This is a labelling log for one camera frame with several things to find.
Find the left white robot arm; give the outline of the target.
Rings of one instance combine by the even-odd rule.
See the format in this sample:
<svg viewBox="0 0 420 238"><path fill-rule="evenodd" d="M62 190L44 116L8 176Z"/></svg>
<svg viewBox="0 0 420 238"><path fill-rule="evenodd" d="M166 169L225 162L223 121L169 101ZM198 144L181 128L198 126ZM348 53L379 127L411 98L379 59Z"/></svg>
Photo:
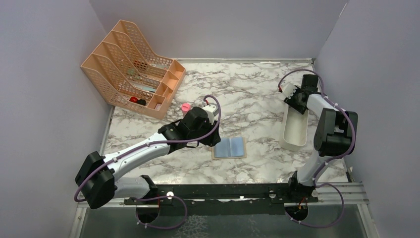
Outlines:
<svg viewBox="0 0 420 238"><path fill-rule="evenodd" d="M151 179L148 176L124 178L124 175L152 159L187 148L192 142L214 147L221 141L220 112L215 104L193 107L184 118L162 126L138 144L106 155L90 153L76 174L78 189L74 200L87 202L91 209L122 197L137 197L143 203L151 203L156 196Z"/></svg>

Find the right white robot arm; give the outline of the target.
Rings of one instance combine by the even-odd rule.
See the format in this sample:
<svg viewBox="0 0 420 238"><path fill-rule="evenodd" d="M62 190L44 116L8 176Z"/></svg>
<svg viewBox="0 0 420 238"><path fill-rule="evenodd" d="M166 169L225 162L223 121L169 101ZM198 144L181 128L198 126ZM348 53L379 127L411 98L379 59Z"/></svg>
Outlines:
<svg viewBox="0 0 420 238"><path fill-rule="evenodd" d="M284 102L299 115L312 111L318 116L314 151L310 159L289 178L286 196L293 202L311 193L329 163L353 152L356 144L358 114L333 103L318 86L320 78L305 74L301 86L282 83Z"/></svg>

